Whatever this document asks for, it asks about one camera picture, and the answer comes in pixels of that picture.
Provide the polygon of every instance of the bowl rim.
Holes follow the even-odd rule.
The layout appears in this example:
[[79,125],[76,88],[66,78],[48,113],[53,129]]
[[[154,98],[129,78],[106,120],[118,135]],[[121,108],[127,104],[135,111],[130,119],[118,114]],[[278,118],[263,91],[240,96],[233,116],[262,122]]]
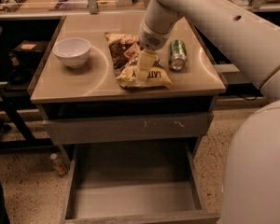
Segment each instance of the bowl rim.
[[[71,57],[62,56],[60,53],[57,53],[57,51],[56,51],[57,45],[61,44],[62,42],[65,42],[65,41],[67,41],[67,40],[73,40],[73,39],[86,41],[86,43],[88,44],[88,48],[87,48],[84,52],[80,52],[79,54],[77,54],[77,55],[75,55],[75,56],[71,56]],[[57,42],[54,44],[52,51],[53,51],[53,53],[54,53],[56,56],[58,56],[58,57],[69,58],[69,59],[70,59],[70,58],[78,57],[78,56],[84,54],[85,52],[89,52],[90,49],[91,49],[91,42],[90,42],[89,40],[87,40],[87,39],[85,39],[85,38],[82,38],[82,37],[75,37],[75,36],[74,36],[74,37],[68,37],[68,38],[66,38],[66,39],[57,41]]]

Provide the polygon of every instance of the green can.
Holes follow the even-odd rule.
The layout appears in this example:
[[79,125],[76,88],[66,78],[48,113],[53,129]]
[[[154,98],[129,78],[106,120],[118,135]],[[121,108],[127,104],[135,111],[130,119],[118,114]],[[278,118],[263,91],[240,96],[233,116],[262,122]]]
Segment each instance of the green can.
[[182,40],[174,40],[169,45],[169,67],[175,71],[180,71],[187,64],[186,45]]

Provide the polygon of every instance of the white bowl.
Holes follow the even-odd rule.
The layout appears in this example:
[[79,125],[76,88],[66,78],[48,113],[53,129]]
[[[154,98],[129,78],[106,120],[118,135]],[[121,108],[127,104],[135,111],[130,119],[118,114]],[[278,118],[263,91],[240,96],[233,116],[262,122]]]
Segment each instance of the white bowl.
[[57,42],[53,47],[55,56],[66,66],[79,68],[89,59],[91,43],[83,38],[72,37]]

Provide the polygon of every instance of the speckled floor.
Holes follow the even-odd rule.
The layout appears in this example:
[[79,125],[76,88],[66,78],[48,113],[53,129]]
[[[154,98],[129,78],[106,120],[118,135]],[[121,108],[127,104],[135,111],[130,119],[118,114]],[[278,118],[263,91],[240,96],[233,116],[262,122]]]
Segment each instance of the speckled floor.
[[[209,211],[220,211],[224,162],[233,135],[249,115],[266,104],[264,99],[218,99],[213,122],[194,159]],[[31,121],[28,126],[36,137],[47,136],[41,122]],[[0,139],[17,140],[22,137],[12,127]],[[11,224],[59,223],[68,176],[57,176],[49,162],[50,153],[50,148],[0,151],[0,180]]]

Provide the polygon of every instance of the drawer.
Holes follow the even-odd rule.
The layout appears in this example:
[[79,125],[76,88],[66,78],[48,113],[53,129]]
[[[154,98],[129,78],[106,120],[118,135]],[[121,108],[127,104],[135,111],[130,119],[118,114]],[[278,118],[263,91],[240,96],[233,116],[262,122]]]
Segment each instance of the drawer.
[[61,223],[216,223],[205,210],[188,143],[78,145]]
[[43,122],[54,145],[199,137],[207,133],[212,112],[52,119]]

